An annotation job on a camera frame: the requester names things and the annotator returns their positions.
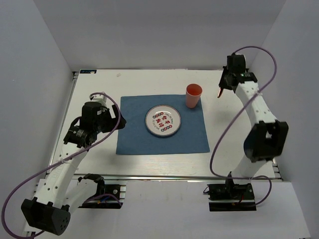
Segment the red plastic cup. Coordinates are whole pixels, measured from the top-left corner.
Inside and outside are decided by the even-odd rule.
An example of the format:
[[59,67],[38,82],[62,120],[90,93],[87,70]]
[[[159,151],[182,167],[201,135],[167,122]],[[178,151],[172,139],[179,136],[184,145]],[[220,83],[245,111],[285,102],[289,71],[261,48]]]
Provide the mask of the red plastic cup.
[[186,87],[186,106],[190,109],[196,107],[200,96],[202,94],[202,87],[198,84],[190,84]]

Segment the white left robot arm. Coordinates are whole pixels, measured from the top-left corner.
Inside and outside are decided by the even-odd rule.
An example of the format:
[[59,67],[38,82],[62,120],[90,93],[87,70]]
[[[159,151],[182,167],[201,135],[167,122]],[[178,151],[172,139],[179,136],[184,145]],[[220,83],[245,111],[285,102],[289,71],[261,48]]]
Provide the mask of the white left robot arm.
[[22,203],[21,210],[31,227],[60,236],[78,207],[90,199],[108,196],[104,178],[99,174],[89,173],[80,177],[72,190],[67,188],[80,162],[96,144],[98,134],[125,127],[126,120],[118,106],[114,104],[112,109],[114,116],[102,101],[84,104],[81,116],[71,123],[63,139],[59,165],[51,170],[34,197]]

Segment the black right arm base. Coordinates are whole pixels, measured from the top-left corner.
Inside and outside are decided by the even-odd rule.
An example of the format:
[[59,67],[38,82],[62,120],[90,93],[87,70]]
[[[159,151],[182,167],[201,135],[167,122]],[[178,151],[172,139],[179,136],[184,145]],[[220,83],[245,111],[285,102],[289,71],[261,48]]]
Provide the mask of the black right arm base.
[[245,212],[257,210],[251,184],[234,186],[208,184],[203,193],[208,196],[210,212]]

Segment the gold knife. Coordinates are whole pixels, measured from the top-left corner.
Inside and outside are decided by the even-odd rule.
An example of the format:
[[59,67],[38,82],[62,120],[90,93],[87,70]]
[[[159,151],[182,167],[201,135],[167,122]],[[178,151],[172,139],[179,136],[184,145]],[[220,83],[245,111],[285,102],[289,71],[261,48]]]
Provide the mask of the gold knife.
[[218,98],[220,98],[222,96],[223,90],[224,90],[223,88],[219,89],[218,94],[217,94]]

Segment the blue cloth napkin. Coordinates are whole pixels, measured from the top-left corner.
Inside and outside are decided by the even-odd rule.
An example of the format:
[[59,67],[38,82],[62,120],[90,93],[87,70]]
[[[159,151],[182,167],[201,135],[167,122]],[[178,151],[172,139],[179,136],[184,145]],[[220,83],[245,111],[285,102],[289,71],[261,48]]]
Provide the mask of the blue cloth napkin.
[[[181,116],[179,130],[170,136],[156,136],[146,126],[148,111],[168,105]],[[149,95],[121,97],[121,113],[127,121],[118,131],[118,155],[191,154],[210,151],[201,102],[189,109],[185,95]]]

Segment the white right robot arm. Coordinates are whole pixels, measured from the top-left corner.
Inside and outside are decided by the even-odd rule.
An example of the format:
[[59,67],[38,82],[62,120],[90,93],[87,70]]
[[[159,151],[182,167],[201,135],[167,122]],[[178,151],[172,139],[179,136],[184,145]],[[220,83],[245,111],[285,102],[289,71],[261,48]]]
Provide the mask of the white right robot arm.
[[226,195],[235,199],[243,193],[242,185],[250,183],[261,167],[282,154],[289,127],[271,113],[258,92],[256,76],[246,68],[244,55],[227,56],[219,87],[233,91],[247,105],[245,111],[252,127],[243,144],[244,156],[228,175],[232,182],[225,186]]

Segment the white patterned plate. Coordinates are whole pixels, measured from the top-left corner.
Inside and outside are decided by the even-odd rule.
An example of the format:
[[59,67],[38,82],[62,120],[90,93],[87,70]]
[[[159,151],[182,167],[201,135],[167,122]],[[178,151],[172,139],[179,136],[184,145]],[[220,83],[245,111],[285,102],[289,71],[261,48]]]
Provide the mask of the white patterned plate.
[[145,125],[151,134],[159,137],[169,137],[180,129],[181,116],[171,106],[157,105],[147,112]]

